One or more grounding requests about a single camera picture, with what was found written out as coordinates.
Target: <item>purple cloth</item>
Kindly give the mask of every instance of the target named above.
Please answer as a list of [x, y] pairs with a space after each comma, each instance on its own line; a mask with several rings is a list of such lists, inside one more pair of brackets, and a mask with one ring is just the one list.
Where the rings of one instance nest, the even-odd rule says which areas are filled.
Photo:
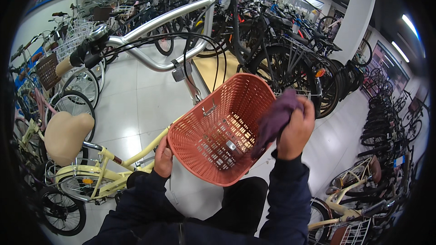
[[303, 111], [303, 105], [297, 100], [297, 92], [287, 89], [275, 100], [268, 112], [259, 120], [259, 134], [251, 151], [251, 158], [259, 158], [262, 150], [278, 138], [289, 123], [295, 109]]

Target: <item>red plastic basket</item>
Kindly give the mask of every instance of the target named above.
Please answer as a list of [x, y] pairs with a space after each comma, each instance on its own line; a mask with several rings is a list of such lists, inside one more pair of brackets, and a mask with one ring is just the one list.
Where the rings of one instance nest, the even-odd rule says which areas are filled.
[[235, 74], [171, 125], [168, 143], [195, 176], [230, 186], [258, 160], [249, 151], [256, 142], [257, 121], [274, 100], [261, 78]]

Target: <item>white pillar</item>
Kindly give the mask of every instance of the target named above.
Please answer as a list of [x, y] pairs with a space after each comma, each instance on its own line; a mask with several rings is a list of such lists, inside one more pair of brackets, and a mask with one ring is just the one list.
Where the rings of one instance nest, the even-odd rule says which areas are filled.
[[330, 59], [335, 59], [343, 65], [351, 60], [368, 28], [375, 0], [350, 0], [347, 11], [339, 28], [334, 43], [342, 51], [334, 51]]

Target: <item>silver handlebar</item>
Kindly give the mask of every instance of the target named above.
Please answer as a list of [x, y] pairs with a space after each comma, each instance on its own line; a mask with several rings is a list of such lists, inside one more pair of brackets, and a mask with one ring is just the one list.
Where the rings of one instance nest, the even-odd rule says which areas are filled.
[[[163, 15], [160, 15], [156, 17], [155, 19], [152, 19], [148, 21], [147, 23], [139, 26], [137, 29], [132, 30], [128, 34], [124, 35], [123, 37], [118, 36], [110, 36], [109, 40], [106, 42], [107, 46], [113, 46], [113, 47], [119, 47], [123, 46], [129, 42], [138, 40], [139, 38], [145, 36], [150, 31], [176, 19], [177, 17], [180, 17], [184, 14], [193, 12], [195, 10], [209, 7], [210, 5], [214, 5], [215, 0], [198, 0], [190, 4], [186, 4], [184, 6], [181, 6], [179, 8], [176, 8], [172, 11], [169, 11]], [[203, 34], [206, 36], [210, 36], [212, 33], [212, 23], [213, 23], [213, 16], [214, 16], [214, 8], [215, 6], [211, 6], [205, 13], [205, 19], [204, 19], [204, 31]], [[207, 45], [207, 41], [200, 39], [197, 44], [189, 50], [186, 53], [186, 60], [190, 60], [197, 54], [199, 54], [201, 51], [204, 50], [204, 48]], [[157, 72], [166, 72], [173, 70], [175, 68], [173, 63], [157, 63], [154, 60], [152, 60], [149, 56], [144, 54], [139, 48], [135, 48], [132, 45], [126, 46], [125, 48], [128, 48], [127, 51], [128, 54], [132, 55], [133, 57], [137, 58], [139, 62], [143, 63], [148, 68], [157, 71]], [[176, 61], [179, 64], [183, 64], [183, 55], [176, 58]]]

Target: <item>ceiling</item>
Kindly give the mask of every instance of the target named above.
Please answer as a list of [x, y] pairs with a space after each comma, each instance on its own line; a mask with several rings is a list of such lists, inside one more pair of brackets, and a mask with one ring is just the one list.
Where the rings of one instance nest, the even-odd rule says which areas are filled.
[[[343, 3], [348, 5], [350, 2], [350, 0], [332, 1], [343, 7], [346, 7]], [[422, 49], [415, 34], [402, 20], [403, 14], [412, 19], [408, 15], [406, 5], [402, 0], [375, 0], [369, 24], [378, 30], [389, 42], [395, 41], [406, 57], [413, 63], [422, 59]]]

